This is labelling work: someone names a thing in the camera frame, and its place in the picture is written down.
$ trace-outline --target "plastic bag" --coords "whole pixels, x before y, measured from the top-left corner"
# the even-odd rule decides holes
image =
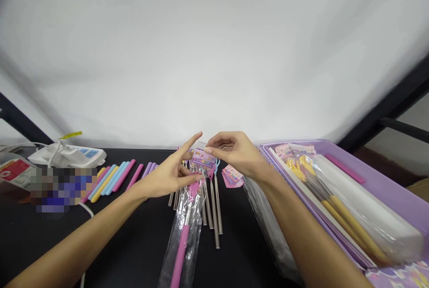
[[[305,185],[307,197],[322,204],[320,213],[333,217],[350,244],[378,267],[420,260],[423,236],[419,231],[313,146],[290,143],[289,147],[293,155],[283,155],[282,160],[296,176],[294,182]]]
[[[251,178],[244,177],[244,179],[244,191],[255,213],[265,241],[271,249],[274,264],[280,275],[304,286],[294,257],[278,225],[268,199],[262,189]]]
[[[191,287],[201,232],[204,200],[202,181],[187,186],[180,196],[168,241],[158,288]]]

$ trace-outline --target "product label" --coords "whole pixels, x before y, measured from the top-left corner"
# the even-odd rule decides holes
[[[206,169],[214,169],[216,165],[216,158],[210,154],[207,154],[202,149],[196,149],[193,153],[191,163],[205,167]]]
[[[293,156],[292,150],[290,149],[290,146],[288,144],[277,146],[275,149],[277,155],[282,161],[285,161],[287,158]]]
[[[21,159],[8,161],[0,167],[0,178],[22,188],[31,182],[33,167]]]
[[[312,145],[298,145],[294,143],[289,144],[290,149],[295,155],[316,155],[316,150],[314,149],[314,146]]]
[[[222,177],[227,188],[237,188],[244,185],[243,175],[231,165],[222,170]]]

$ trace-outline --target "white electrical device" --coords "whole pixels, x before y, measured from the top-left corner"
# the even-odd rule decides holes
[[[54,143],[36,151],[28,160],[34,164],[48,165],[53,155],[52,166],[57,168],[96,168],[104,164],[107,156],[99,148]]]

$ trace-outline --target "yellow handle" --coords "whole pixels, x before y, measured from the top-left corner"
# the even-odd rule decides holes
[[[97,173],[97,178],[99,178],[100,177],[100,175],[104,172],[104,170],[105,170],[106,168],[105,167],[103,167],[98,173]]]
[[[103,185],[98,189],[97,193],[91,199],[91,203],[95,203],[100,198],[101,192],[104,190],[104,188],[106,187],[106,185],[109,183],[109,181],[112,178],[112,176],[115,175],[115,173],[118,170],[118,168],[119,168],[119,166],[116,166],[113,169],[113,171],[110,173],[109,177],[104,181]]]
[[[299,168],[299,164],[298,162],[295,162],[295,160],[293,159],[288,159],[286,161],[286,165],[287,167],[289,167],[292,172],[294,172],[294,174],[303,182],[306,182],[307,180],[305,179],[305,175],[304,173],[301,171],[301,169]]]
[[[379,246],[372,240],[365,229],[359,224],[359,222],[353,217],[350,211],[344,206],[344,204],[335,195],[330,197],[332,205],[339,211],[339,213],[347,220],[354,231],[360,236],[368,249],[379,261],[383,264],[390,264],[386,255],[381,251]]]
[[[350,225],[338,214],[338,212],[332,207],[328,201],[322,201],[322,205],[328,210],[328,212],[334,217],[334,219],[341,225],[341,227],[352,237],[358,246],[365,252],[368,250],[365,243],[359,238],[356,232],[350,227]]]
[[[305,167],[305,169],[309,171],[313,176],[316,176],[316,172],[314,171],[313,166],[308,160],[313,162],[309,157],[305,155],[299,157],[299,162]]]

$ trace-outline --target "white backdrop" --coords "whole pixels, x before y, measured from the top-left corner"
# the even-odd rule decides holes
[[[1,0],[0,91],[87,146],[337,141],[428,32],[427,0]]]

